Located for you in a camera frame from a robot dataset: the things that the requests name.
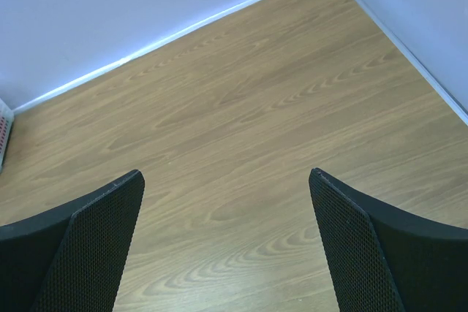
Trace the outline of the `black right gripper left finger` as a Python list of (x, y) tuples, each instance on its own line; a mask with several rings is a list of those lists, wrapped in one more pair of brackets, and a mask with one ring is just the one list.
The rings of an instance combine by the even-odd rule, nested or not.
[(144, 188), (143, 174), (133, 170), (1, 226), (1, 310), (111, 311)]

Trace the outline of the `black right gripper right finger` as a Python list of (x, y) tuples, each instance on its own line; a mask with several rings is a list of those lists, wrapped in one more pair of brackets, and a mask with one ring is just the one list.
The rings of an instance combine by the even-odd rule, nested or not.
[(466, 311), (467, 230), (314, 168), (314, 214), (340, 311)]

